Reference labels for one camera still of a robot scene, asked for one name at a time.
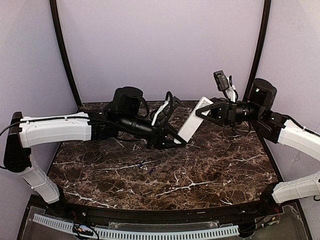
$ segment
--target white object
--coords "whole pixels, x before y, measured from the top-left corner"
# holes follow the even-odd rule
[[[91,139],[91,126],[88,119],[68,118],[68,117],[88,117],[88,114],[79,112],[77,114],[53,117],[24,117],[19,127],[21,145],[23,148],[30,148],[38,144],[80,140],[88,141]],[[30,122],[34,119],[48,119],[37,122]],[[21,176],[32,189],[37,191],[44,201],[48,204],[59,200],[60,194],[58,187],[53,183],[45,172],[38,166],[33,156],[30,155],[31,167],[26,168],[17,174]]]
[[[297,180],[280,182],[273,189],[272,197],[277,204],[320,195],[320,171]]]
[[[287,120],[279,134],[278,143],[295,148],[320,161],[320,137],[306,132],[293,121]],[[297,180],[280,182],[272,197],[280,204],[285,201],[320,195],[320,171]]]
[[[295,148],[320,161],[320,137],[304,131],[291,120],[285,121],[284,125],[278,143]]]
[[[30,161],[31,167],[17,174],[30,185],[31,189],[37,191],[46,203],[57,202],[60,196],[57,185],[38,166],[32,155],[30,155]]]
[[[235,85],[231,85],[229,77],[226,77],[226,79],[228,80],[229,83],[229,88],[227,90],[225,90],[226,95],[229,97],[231,102],[236,102],[236,86]]]
[[[169,100],[164,101],[164,104],[162,104],[158,110],[156,111],[156,113],[154,114],[151,126],[154,126],[156,124],[156,120],[158,115],[165,109],[165,107],[169,104]]]
[[[88,141],[91,139],[91,126],[88,119],[67,117],[88,117],[88,114],[79,112],[77,114],[54,116],[54,117],[29,117],[26,116],[21,121],[34,119],[47,119],[65,117],[64,119],[53,119],[46,121],[27,122],[19,125],[22,128],[20,139],[22,147],[30,148],[38,144],[54,143],[61,141],[80,140]]]
[[[59,220],[49,216],[42,216],[40,214],[34,214],[33,222],[47,226],[51,229],[55,229],[67,234],[73,234],[73,223],[65,220]],[[179,232],[138,232],[138,231],[121,231],[107,228],[95,227],[94,230],[98,233],[100,239],[106,240],[211,240],[221,239],[226,237],[238,236],[239,227],[226,226],[214,229],[196,230],[196,231],[179,231]],[[97,236],[93,234],[90,239],[97,239]]]
[[[208,106],[210,104],[213,104],[213,102],[211,100],[209,100],[208,98],[206,98],[205,96],[203,96],[200,99],[200,101],[195,106],[195,108],[192,110],[190,116],[188,117],[188,119],[185,121],[185,123],[183,124],[183,126],[180,128],[180,130],[178,132],[178,135],[183,140],[185,140],[186,142],[189,142],[191,137],[195,134],[195,132],[197,131],[197,129],[200,127],[201,123],[203,122],[202,118],[196,116],[196,110],[203,108],[205,106]],[[202,114],[204,116],[207,116],[209,112],[210,112],[210,110],[205,111]],[[181,144],[181,142],[178,141],[177,139],[175,139],[174,142],[176,144]]]

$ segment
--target black mount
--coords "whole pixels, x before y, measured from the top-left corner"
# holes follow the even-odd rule
[[[12,115],[11,124],[18,123],[23,118],[22,112],[18,111]],[[13,173],[23,172],[31,167],[30,154],[31,148],[23,148],[19,133],[19,124],[9,128],[6,139],[3,163],[7,170]]]

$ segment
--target white arm casing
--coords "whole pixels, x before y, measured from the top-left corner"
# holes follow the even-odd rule
[[[229,77],[226,77],[226,79],[228,79],[228,83],[229,83],[230,87],[227,90],[225,90],[225,93],[230,98],[230,101],[235,103],[236,102],[236,92],[235,92],[236,87],[235,87],[235,85],[231,85]]]
[[[32,167],[28,167],[17,174],[28,183],[31,189],[37,191],[46,203],[53,204],[57,202],[60,196],[57,185],[38,166],[32,155],[30,156],[30,161]]]
[[[91,126],[88,125],[88,119],[67,117],[88,117],[88,114],[79,112],[66,116],[66,119],[54,119],[37,122],[21,123],[20,132],[21,144],[24,148],[30,148],[38,144],[54,143],[61,141],[88,141],[91,139]],[[34,119],[47,119],[48,117],[29,117],[26,116],[21,121],[30,121]]]
[[[320,137],[306,132],[291,120],[287,120],[284,125],[278,143],[295,148],[320,161]],[[320,195],[320,171],[297,180],[280,182],[272,194],[278,204],[317,195]]]
[[[79,112],[66,116],[54,117],[24,117],[21,121],[30,121],[34,119],[48,119],[64,117],[64,119],[53,119],[37,122],[20,123],[22,131],[19,133],[23,148],[30,148],[38,144],[80,140],[88,141],[91,139],[91,126],[88,125],[88,119],[67,117],[88,117],[88,114]],[[55,183],[38,166],[37,162],[30,156],[31,167],[18,172],[32,189],[37,191],[44,201],[48,204],[59,201],[59,190]]]

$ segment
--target black frame pole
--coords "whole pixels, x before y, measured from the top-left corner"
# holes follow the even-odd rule
[[[60,54],[64,66],[64,70],[66,73],[66,76],[68,78],[68,82],[73,94],[73,98],[75,100],[75,103],[77,107],[79,108],[82,105],[80,95],[76,86],[76,82],[74,79],[74,76],[72,74],[71,66],[69,63],[69,58],[66,50],[66,45],[64,41],[64,37],[62,34],[60,19],[59,19],[59,13],[58,13],[58,6],[57,6],[57,0],[50,0],[50,8],[51,8],[51,14],[52,14],[52,21],[54,25],[55,35],[58,42],[58,46],[60,49]]]
[[[266,32],[267,32],[267,26],[268,26],[268,20],[270,15],[270,9],[271,9],[271,0],[264,0],[264,6],[263,6],[263,13],[262,13],[262,19],[261,19],[261,26],[260,26],[260,32],[258,37],[258,42],[256,45],[256,50],[253,58],[253,63],[251,67],[250,76],[248,79],[248,83],[245,88],[244,96],[242,101],[247,102],[249,92],[252,86],[252,83],[254,82],[254,79],[256,78],[262,50],[265,43],[266,38]]]

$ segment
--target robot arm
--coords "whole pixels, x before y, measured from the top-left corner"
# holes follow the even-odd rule
[[[164,105],[149,120],[146,119],[149,107],[142,95],[142,91],[134,87],[118,88],[113,101],[105,109],[64,116],[23,117],[21,112],[15,112],[8,128],[4,167],[21,176],[45,202],[55,204],[63,201],[64,194],[38,166],[31,154],[32,146],[61,141],[105,140],[126,132],[137,139],[145,139],[149,149],[185,147],[187,142],[168,123],[179,99],[168,92]],[[141,103],[146,108],[145,116],[138,114]],[[167,139],[168,135],[179,142]]]
[[[320,137],[306,132],[288,119],[280,131],[278,143],[295,148],[320,161]],[[320,195],[320,171],[297,180],[278,183],[272,193],[277,204]]]
[[[218,89],[223,91],[219,78],[223,79],[221,75],[224,74],[223,71],[217,73],[213,76]],[[195,115],[219,126],[234,127],[248,121],[263,138],[295,148],[320,161],[320,134],[302,127],[290,116],[272,112],[276,93],[277,89],[268,81],[256,78],[249,93],[249,102],[213,98],[212,104],[196,109]],[[320,171],[297,180],[270,184],[260,199],[280,204],[317,195],[320,195]]]

